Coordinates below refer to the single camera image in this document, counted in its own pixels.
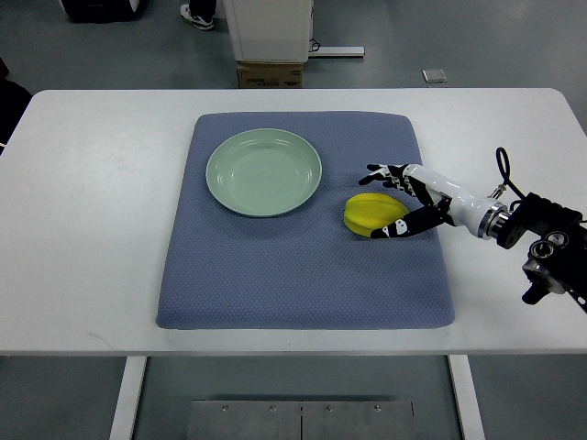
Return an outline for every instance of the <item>black bag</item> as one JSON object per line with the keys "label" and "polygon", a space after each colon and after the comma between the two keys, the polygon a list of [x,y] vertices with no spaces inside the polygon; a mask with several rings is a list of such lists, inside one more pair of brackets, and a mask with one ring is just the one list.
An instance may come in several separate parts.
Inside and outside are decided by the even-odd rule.
{"label": "black bag", "polygon": [[140,13],[144,3],[145,0],[133,11],[128,0],[61,0],[63,9],[73,21],[91,23],[129,21]]}

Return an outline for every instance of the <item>black chair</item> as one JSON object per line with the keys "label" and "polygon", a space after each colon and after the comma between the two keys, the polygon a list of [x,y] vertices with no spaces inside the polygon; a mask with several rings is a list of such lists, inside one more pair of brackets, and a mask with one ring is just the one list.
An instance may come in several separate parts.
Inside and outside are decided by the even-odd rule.
{"label": "black chair", "polygon": [[0,79],[0,143],[8,143],[31,98],[32,95],[25,88]]}

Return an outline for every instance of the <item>black cable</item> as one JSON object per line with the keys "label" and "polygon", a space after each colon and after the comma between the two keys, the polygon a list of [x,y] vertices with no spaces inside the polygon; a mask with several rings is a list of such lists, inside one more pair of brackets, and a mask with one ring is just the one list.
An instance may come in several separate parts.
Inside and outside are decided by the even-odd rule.
{"label": "black cable", "polygon": [[499,172],[504,178],[504,185],[509,186],[520,199],[525,199],[526,196],[517,189],[512,181],[510,181],[510,160],[507,157],[507,151],[505,151],[505,148],[498,148],[495,151],[495,157],[497,158],[497,167],[499,168]]}
{"label": "black cable", "polygon": [[310,39],[310,42],[312,43],[312,48],[310,49],[310,52],[318,52],[320,50],[320,46],[322,45],[313,38]]}

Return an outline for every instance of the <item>white table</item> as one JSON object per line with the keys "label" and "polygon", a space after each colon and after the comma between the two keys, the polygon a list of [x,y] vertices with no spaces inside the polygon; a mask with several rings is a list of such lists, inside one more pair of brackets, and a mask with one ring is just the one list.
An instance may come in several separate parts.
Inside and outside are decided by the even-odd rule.
{"label": "white table", "polygon": [[[501,182],[494,152],[506,147],[512,180],[522,191],[579,211],[587,208],[587,138],[554,90],[43,92],[33,98],[0,158],[0,354],[132,356],[116,414],[123,420],[124,408],[126,416],[134,411],[144,356],[587,352],[587,316],[570,296],[549,295],[536,306],[520,299],[528,287],[520,268],[536,236],[527,233],[504,250],[448,225],[438,232],[456,309],[449,326],[381,331],[156,326],[163,265],[197,118],[321,110],[407,116],[424,165],[478,195]],[[358,178],[364,166],[357,164]],[[508,192],[502,199],[509,203],[514,196]],[[467,369],[465,357],[452,360],[455,366],[464,361]],[[457,379],[456,388],[461,385]],[[471,390],[465,383],[460,396]],[[118,420],[113,432],[127,429]],[[478,422],[469,429],[474,432]]]}

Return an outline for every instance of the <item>yellow fruit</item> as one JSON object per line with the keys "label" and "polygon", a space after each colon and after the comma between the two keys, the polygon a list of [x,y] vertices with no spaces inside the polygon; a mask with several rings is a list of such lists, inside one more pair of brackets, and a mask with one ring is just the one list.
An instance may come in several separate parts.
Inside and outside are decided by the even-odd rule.
{"label": "yellow fruit", "polygon": [[399,200],[378,192],[362,192],[351,197],[345,206],[345,225],[355,234],[370,237],[378,229],[408,213]]}

